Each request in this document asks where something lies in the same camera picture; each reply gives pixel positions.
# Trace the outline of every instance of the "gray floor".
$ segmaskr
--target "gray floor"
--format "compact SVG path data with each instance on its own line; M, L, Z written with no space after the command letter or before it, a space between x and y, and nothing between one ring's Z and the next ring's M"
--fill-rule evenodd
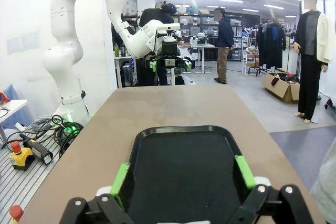
M216 64L217 62L205 62L206 71L212 71L212 73L190 73L187 76L197 84L222 85L214 81L214 77L217 77ZM258 77L255 74L242 74L241 62L228 62L228 69L238 71L227 72L228 85L235 89L268 132L308 130L336 125L335 116L324 109L328 98L322 97L322 101L317 104L316 111L320 114L319 123L304 124L302 119L294 117L297 105L283 103L265 91L261 86L264 74Z
M336 141L336 126L313 130L272 133L289 162L308 189L311 189L325 154Z

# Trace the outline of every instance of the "brown pants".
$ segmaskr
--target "brown pants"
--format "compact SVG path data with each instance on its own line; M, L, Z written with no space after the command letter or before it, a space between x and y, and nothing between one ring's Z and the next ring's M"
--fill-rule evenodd
M226 48L226 47L218 48L217 74L221 82L226 82L228 54L229 54L229 48Z

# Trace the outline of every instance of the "red button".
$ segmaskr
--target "red button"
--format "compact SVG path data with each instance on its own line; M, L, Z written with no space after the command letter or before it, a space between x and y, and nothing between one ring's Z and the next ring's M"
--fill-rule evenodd
M10 216L13 217L14 220L17 222L20 220L21 216L23 215L23 210L20 206L12 206L11 209L9 210Z
M15 154L18 154L18 153L21 152L21 147L20 147L20 144L19 144L18 141L15 141L14 143L12 143L12 144L11 144L11 147L12 147L13 152L14 152Z

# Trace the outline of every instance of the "black hair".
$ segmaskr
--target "black hair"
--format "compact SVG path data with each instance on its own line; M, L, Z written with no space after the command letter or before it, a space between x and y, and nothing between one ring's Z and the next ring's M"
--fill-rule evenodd
M174 16L174 14L177 12L177 9L175 5L173 4L166 4L165 2L162 5L162 11L165 13L168 13L170 16Z
M223 14L223 18L225 17L225 10L223 8L216 8L215 10L220 10L220 12Z

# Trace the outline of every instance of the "black tray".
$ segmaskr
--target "black tray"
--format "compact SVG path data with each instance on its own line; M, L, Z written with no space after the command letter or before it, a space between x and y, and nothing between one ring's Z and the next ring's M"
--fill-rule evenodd
M139 133L130 157L134 223L225 223L240 206L231 133L218 126L158 127Z

